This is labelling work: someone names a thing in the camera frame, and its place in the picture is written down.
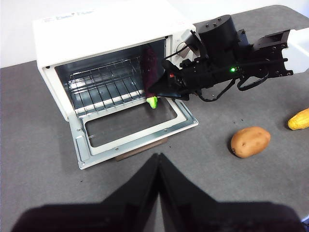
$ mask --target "open oven door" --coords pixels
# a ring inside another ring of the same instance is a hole
[[[155,110],[143,98],[69,122],[80,169],[198,125],[181,100],[165,98]]]

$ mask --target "yellow corn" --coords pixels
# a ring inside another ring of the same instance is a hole
[[[305,129],[309,127],[309,108],[293,116],[288,121],[288,126],[292,130]]]

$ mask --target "wire rack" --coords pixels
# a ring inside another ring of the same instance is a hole
[[[85,116],[145,96],[140,57],[73,73],[68,86],[77,116]]]

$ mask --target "gray tabletop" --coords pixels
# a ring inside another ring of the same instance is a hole
[[[309,19],[282,6],[233,16],[250,42],[284,29],[309,27]],[[204,91],[217,94],[226,85]],[[309,214],[309,129],[291,131],[287,120],[309,107],[309,72],[267,80],[245,92],[234,86],[216,102],[195,96],[186,105],[195,128],[166,144],[120,162],[79,170],[69,124],[63,119],[36,62],[1,69],[1,231],[23,211],[48,203],[102,201],[155,152],[163,152],[193,183],[218,201],[272,201]],[[239,159],[228,150],[239,129],[261,126],[272,139],[262,153]],[[157,204],[147,231],[164,229]]]

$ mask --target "toaster oven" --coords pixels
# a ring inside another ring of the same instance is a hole
[[[180,100],[146,104],[142,50],[155,51],[161,75],[160,61],[195,30],[166,1],[110,4],[36,20],[33,29],[38,69],[70,124],[80,169],[198,124]]]

